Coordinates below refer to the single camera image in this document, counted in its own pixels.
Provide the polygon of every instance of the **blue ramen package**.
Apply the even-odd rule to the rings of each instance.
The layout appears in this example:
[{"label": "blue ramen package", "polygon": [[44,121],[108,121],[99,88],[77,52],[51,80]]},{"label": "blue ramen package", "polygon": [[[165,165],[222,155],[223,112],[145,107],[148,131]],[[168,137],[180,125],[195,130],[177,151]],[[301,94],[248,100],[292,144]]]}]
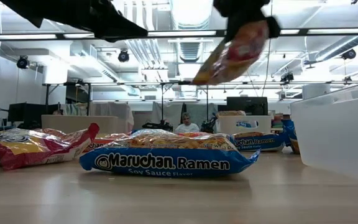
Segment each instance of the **blue ramen package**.
[{"label": "blue ramen package", "polygon": [[290,119],[283,120],[283,128],[284,128],[283,136],[287,140],[289,140],[292,151],[295,154],[299,154],[300,151],[299,151],[298,138],[296,136],[295,125],[293,121]]},{"label": "blue ramen package", "polygon": [[140,130],[80,157],[85,170],[154,177],[214,177],[251,166],[259,151],[245,158],[226,135],[189,138],[163,130]]},{"label": "blue ramen package", "polygon": [[233,138],[239,151],[281,151],[285,146],[283,136],[273,133],[237,133]]}]

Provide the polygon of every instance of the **white plastic bin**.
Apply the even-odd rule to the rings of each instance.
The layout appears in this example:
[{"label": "white plastic bin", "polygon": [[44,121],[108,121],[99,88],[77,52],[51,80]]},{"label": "white plastic bin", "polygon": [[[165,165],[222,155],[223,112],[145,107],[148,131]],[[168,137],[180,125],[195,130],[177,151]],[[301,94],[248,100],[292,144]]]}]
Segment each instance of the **white plastic bin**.
[{"label": "white plastic bin", "polygon": [[[244,127],[243,124],[250,124],[251,127]],[[271,116],[220,116],[216,121],[217,132],[225,134],[249,132],[270,133],[271,127]]]},{"label": "white plastic bin", "polygon": [[304,164],[358,178],[358,85],[291,104]]}]

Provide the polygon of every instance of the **man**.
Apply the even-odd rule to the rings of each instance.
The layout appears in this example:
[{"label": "man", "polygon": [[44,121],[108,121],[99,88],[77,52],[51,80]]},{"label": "man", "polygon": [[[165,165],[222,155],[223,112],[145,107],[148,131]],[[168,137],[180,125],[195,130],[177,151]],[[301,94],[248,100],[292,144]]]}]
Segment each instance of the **man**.
[{"label": "man", "polygon": [[190,121],[190,115],[188,113],[183,113],[181,116],[183,124],[179,125],[175,133],[189,133],[189,132],[199,132],[200,129],[198,128],[197,124],[193,124]]}]

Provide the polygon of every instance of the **desk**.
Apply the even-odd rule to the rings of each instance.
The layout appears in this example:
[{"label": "desk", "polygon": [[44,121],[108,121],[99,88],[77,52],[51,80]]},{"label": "desk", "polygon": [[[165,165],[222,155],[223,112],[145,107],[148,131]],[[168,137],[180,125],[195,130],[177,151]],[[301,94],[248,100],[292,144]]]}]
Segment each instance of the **desk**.
[{"label": "desk", "polygon": [[77,162],[2,172],[0,223],[358,223],[358,180],[262,154],[217,179],[83,170]]}]

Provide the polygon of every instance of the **metal frame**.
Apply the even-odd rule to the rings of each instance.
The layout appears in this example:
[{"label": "metal frame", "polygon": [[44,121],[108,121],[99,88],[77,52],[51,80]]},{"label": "metal frame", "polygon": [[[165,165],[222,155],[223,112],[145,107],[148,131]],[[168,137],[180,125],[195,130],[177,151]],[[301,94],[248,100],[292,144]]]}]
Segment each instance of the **metal frame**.
[{"label": "metal frame", "polygon": [[[89,116],[90,115],[90,105],[91,105],[91,101],[92,101],[92,83],[84,83],[88,86],[88,106],[86,107],[86,115]],[[46,107],[46,111],[48,112],[48,106],[49,106],[49,95],[56,90],[56,88],[58,86],[64,86],[64,84],[42,84],[42,86],[46,86],[47,87],[47,91],[45,94],[45,107]]]},{"label": "metal frame", "polygon": [[[86,115],[89,116],[90,115],[90,105],[91,105],[91,101],[92,101],[92,85],[95,86],[109,86],[109,85],[134,85],[134,83],[139,85],[139,82],[125,82],[125,83],[82,83],[84,85],[88,86],[88,106],[87,106],[87,110],[86,110]],[[229,83],[222,83],[221,85],[256,85],[255,83],[257,82],[229,82]],[[288,84],[292,84],[292,85],[301,85],[301,84],[344,84],[344,85],[350,85],[350,84],[358,84],[358,81],[326,81],[326,82],[316,82],[316,81],[303,81],[303,82],[271,82],[274,85],[280,85],[280,86],[285,86]],[[163,120],[164,118],[164,86],[165,85],[169,85],[169,84],[178,84],[178,85],[189,85],[190,82],[186,82],[186,81],[180,81],[180,82],[161,82],[161,83],[154,83],[154,85],[161,85],[161,120]],[[46,109],[48,111],[48,100],[49,100],[49,94],[51,94],[59,85],[64,85],[64,84],[42,84],[43,86],[47,87],[47,91],[46,91],[46,97],[45,97],[45,105],[46,105]],[[153,85],[153,84],[147,84],[146,82],[143,84],[141,84],[142,86],[146,86],[146,85]],[[208,85],[206,85],[205,93],[206,93],[206,117],[207,120],[209,120],[209,94],[208,94]],[[156,100],[132,100],[132,101],[156,101]]]},{"label": "metal frame", "polygon": [[[197,35],[197,32],[205,32],[206,34],[199,34]],[[169,39],[169,38],[194,38],[194,37],[224,37],[226,35],[226,30],[193,30],[192,32],[195,33],[195,35],[184,35],[184,32],[182,30],[155,30],[155,31],[149,31],[149,34],[147,36],[111,36],[106,37],[105,39],[110,42],[115,42],[118,40],[129,40],[129,39]],[[26,39],[25,36],[27,35],[42,35],[42,34],[50,34],[54,35],[55,38],[53,39],[45,39],[45,38],[31,38]],[[9,37],[10,35],[20,35],[24,38],[17,39],[17,38],[5,38],[0,39],[0,41],[38,41],[38,40],[96,40],[99,38],[96,38],[93,33],[91,32],[77,32],[77,33],[11,33],[11,34],[0,34],[0,36],[6,36]],[[79,37],[72,37],[68,38],[65,35],[78,35]],[[291,28],[291,29],[282,29],[280,37],[311,37],[311,36],[344,36],[344,35],[358,35],[358,27],[330,27],[330,28]]]}]

